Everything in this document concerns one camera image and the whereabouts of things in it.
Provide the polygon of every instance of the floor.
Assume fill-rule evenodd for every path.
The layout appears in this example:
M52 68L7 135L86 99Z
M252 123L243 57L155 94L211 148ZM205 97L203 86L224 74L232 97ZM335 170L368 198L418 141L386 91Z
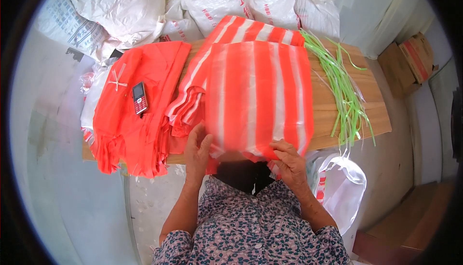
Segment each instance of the floor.
M393 99L384 74L376 60L367 59L373 71L391 120L392 132L372 139L357 141L350 158L367 176L357 217L343 235L344 245L351 257L357 229L366 229L378 222L402 199L413 186L413 151L407 110L403 100ZM164 221L175 204L185 175L182 166L168 169L169 174L152 180L130 176L130 212L140 259L150 264L152 248L158 247L158 238Z

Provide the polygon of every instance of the wooden table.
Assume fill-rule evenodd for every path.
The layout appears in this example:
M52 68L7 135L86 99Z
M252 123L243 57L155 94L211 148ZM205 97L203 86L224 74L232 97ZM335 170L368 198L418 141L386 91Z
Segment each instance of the wooden table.
M199 40L192 43L192 48L190 54L188 55L183 71L180 75L179 83L185 77L187 73L188 65L194 55L198 52L204 40ZM333 54L336 55L336 46L327 41L321 40L323 45ZM344 49L346 49L352 62L358 67L366 67L367 70L358 70L350 64L347 54L343 53L344 66L347 69L349 75L354 79L355 83L359 87L360 91L363 94L363 98L366 100L365 111L370 120L371 126L373 127L374 135L381 135L387 132L392 131L391 123L389 121L388 111L384 104L381 92L379 90L378 84L371 72L370 68L365 61L360 49L354 46L347 44L342 44ZM320 66L320 61L318 58L308 52L308 57L312 69L314 69L327 83L328 79L325 76L325 72ZM312 140L310 141L308 150L316 150L325 147L337 146L338 138L331 137L331 131L338 116L338 109L336 108L336 102L334 95L331 93L330 89L320 80L320 78L313 72L311 73L312 79L312 99L313 99L313 123L314 123L314 133ZM362 130L360 130L360 135L362 138L371 137L370 130L364 125L363 135ZM89 150L88 144L84 143L82 147L82 158L84 160L95 160L92 153ZM221 161L225 160L238 160L244 159L239 153L230 153L223 156ZM168 164L184 164L183 154L170 154L167 158Z

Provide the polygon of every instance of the red mobile phone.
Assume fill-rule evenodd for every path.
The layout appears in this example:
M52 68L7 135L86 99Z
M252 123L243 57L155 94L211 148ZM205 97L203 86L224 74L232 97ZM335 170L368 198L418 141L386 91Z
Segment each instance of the red mobile phone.
M135 105L135 113L140 114L148 109L148 102L144 91L143 81L132 88L133 104Z

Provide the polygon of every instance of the red plastic bag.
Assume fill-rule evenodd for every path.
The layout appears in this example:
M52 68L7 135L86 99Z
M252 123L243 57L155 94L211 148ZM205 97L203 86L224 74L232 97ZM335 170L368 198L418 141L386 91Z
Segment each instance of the red plastic bag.
M247 41L269 41L304 46L304 38L298 31L286 30L237 16L224 17L191 60L187 74L180 83L178 97L166 110L166 115L173 126L173 136L188 135L193 127L201 97L206 93L212 44Z
M114 172L122 159L134 176L167 173L170 125L164 114L190 49L180 41L147 44L126 51L114 63L93 119L90 149L102 172ZM141 81L148 103L142 118L135 114L132 94Z
M312 83L304 47L250 41L213 44L205 124L212 157L238 151L278 159L269 146L285 139L304 155L313 135Z

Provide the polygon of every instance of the red and white striped plastic bag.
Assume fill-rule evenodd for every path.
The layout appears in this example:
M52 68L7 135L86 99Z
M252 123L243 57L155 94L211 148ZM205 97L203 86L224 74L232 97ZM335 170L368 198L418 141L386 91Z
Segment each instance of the red and white striped plastic bag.
M238 16L224 17L205 39L191 60L188 71L179 86L179 95L166 110L173 136L186 136L192 129L199 102L205 93L210 71L211 46L247 41L268 41L303 47L304 38L298 31L286 30Z
M211 156L227 151L278 159L269 146L285 139L304 155L313 134L310 64L304 47L249 41L213 44L205 127Z

